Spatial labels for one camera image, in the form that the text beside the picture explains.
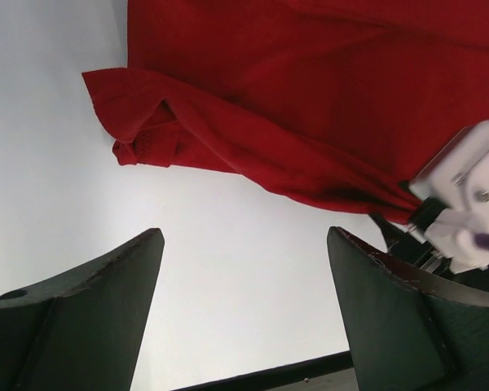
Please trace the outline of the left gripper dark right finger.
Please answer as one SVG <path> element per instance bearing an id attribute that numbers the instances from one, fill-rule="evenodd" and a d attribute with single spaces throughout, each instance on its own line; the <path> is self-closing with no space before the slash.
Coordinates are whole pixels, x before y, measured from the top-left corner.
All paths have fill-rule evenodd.
<path id="1" fill-rule="evenodd" d="M 328 257 L 361 390 L 489 390 L 489 292 L 430 274 L 340 227 Z"/>

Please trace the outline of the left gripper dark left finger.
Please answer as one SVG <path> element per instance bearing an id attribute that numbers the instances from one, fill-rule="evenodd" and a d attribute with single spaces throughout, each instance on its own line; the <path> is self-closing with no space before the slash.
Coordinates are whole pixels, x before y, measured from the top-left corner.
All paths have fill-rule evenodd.
<path id="1" fill-rule="evenodd" d="M 130 389 L 164 237 L 153 228 L 94 260 L 0 296 L 0 390 Z"/>

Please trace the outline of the red t shirt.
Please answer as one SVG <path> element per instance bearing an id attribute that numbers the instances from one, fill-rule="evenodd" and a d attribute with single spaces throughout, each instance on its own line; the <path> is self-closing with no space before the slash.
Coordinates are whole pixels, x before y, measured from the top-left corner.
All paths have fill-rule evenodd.
<path id="1" fill-rule="evenodd" d="M 404 223 L 403 188 L 489 119 L 489 1 L 139 1 L 128 64 L 85 72 L 121 165 L 240 174 Z"/>

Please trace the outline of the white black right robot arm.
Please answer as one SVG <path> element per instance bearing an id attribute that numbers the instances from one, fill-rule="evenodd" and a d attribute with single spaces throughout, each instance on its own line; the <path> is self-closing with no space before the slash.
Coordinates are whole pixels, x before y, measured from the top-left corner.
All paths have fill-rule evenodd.
<path id="1" fill-rule="evenodd" d="M 388 253 L 489 292 L 489 120 L 461 130 L 403 187 L 421 202 L 405 231 L 370 216 Z"/>

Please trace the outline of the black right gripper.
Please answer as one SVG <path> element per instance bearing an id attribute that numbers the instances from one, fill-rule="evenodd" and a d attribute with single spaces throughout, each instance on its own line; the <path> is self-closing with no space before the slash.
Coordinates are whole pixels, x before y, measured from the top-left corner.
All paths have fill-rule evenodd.
<path id="1" fill-rule="evenodd" d="M 446 208 L 441 200 L 432 197 L 426 199 L 411 215 L 406 231 L 400 230 L 378 213 L 371 213 L 369 217 L 380 229 L 390 255 L 433 275 L 489 292 L 489 267 L 455 275 L 449 270 L 452 265 L 450 258 L 442 255 L 428 240 L 416 238 L 416 235 L 422 235 L 425 228 Z"/>

